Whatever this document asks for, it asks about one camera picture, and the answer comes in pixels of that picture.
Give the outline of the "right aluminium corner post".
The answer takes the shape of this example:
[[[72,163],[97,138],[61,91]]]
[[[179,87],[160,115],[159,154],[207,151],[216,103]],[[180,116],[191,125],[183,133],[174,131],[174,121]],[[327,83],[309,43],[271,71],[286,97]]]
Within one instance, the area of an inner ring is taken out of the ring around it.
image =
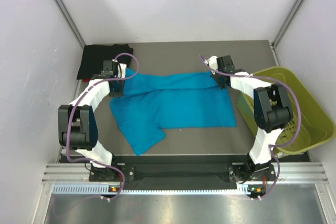
[[[276,36],[271,43],[272,49],[276,49],[276,47],[279,45],[281,42],[283,36],[285,35],[286,31],[288,30],[289,26],[293,22],[294,18],[296,17],[298,11],[300,10],[301,6],[305,0],[295,0],[289,13],[287,14],[285,20],[283,21],[282,25],[280,26],[280,29],[276,33]]]

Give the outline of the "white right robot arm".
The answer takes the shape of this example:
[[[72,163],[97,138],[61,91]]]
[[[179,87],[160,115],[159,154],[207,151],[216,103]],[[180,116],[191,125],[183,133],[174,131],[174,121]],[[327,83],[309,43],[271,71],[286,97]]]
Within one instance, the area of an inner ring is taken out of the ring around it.
[[[253,100],[257,133],[244,162],[244,178],[241,181],[256,180],[269,170],[275,143],[293,119],[287,89],[281,84],[272,84],[245,70],[236,69],[230,56],[211,56],[205,64],[221,88],[238,90]]]

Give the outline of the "blue t-shirt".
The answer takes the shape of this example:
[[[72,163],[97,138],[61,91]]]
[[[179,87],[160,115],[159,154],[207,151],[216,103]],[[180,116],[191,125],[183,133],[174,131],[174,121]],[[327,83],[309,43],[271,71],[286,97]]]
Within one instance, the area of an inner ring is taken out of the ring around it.
[[[155,76],[127,69],[126,75],[133,78],[110,108],[137,156],[162,141],[165,129],[237,125],[227,89],[209,71]]]

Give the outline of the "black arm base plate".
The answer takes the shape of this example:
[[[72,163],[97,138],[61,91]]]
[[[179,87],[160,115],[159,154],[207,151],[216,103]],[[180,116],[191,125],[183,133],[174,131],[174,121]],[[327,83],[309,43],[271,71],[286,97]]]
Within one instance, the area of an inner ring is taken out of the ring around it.
[[[275,179],[275,169],[258,177],[244,178],[247,155],[117,155],[113,165],[120,175],[106,168],[90,169],[90,182],[125,180],[128,190],[207,190],[233,189],[236,182],[256,182],[264,185]]]

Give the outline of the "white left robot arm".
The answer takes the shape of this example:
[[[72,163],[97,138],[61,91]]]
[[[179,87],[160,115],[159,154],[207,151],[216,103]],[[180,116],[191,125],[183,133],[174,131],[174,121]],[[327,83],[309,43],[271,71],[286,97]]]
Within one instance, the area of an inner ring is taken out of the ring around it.
[[[98,140],[98,127],[94,112],[106,96],[121,95],[127,65],[117,60],[105,60],[99,74],[94,74],[87,87],[70,104],[58,108],[59,144],[90,159],[101,168],[107,180],[114,180],[119,168],[113,164],[113,154]]]

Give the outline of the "folded black t-shirt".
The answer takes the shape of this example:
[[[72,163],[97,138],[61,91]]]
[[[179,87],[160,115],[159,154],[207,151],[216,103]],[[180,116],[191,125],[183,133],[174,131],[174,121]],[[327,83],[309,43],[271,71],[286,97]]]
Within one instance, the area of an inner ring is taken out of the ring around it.
[[[77,80],[89,80],[99,74],[105,60],[112,60],[121,53],[133,54],[133,48],[128,44],[85,45]]]

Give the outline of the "aluminium corner post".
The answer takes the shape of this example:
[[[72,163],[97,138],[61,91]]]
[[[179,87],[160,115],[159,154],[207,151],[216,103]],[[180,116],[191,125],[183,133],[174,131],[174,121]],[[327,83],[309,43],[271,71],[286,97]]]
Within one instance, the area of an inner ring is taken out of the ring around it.
[[[271,43],[272,49],[276,49],[276,47],[279,45],[281,42],[283,36],[285,35],[286,31],[288,30],[289,26],[293,22],[294,18],[296,17],[298,11],[300,10],[301,6],[305,0],[295,0],[289,13],[287,14],[285,20],[283,21],[282,25],[280,26],[280,29],[276,33],[276,36]]]
[[[79,45],[82,48],[84,48],[85,41],[84,41],[83,37],[81,36],[74,20],[71,17],[71,14],[69,13],[68,9],[66,8],[63,0],[54,0],[54,2],[56,3],[56,6],[60,10],[62,16],[64,17],[64,19],[67,23],[67,25],[69,26],[70,30],[72,31],[73,35],[75,36],[77,42],[79,43]]]

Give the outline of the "left aluminium corner post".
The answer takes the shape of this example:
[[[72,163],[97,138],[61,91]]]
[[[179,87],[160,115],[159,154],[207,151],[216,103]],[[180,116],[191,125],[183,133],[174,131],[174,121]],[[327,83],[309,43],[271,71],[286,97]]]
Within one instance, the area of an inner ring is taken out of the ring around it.
[[[66,8],[63,0],[54,0],[54,2],[56,3],[56,6],[60,10],[62,16],[64,17],[64,19],[67,23],[67,25],[69,26],[70,30],[72,31],[73,35],[75,36],[77,42],[79,43],[79,45],[82,48],[84,48],[85,41],[84,41],[83,37],[81,36],[74,20],[71,17],[71,14],[69,13],[68,9]]]

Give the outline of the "aluminium front frame rail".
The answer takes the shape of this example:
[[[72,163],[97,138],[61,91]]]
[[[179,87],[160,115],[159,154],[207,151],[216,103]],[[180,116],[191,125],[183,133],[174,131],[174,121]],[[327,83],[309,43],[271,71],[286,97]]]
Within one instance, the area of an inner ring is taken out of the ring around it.
[[[233,178],[241,164],[122,164],[126,178],[111,181],[94,179],[90,165],[49,164],[42,178],[53,194],[78,195],[248,195],[268,189],[273,183],[326,184],[325,171],[320,163],[281,163],[267,175],[260,175],[243,184]]]

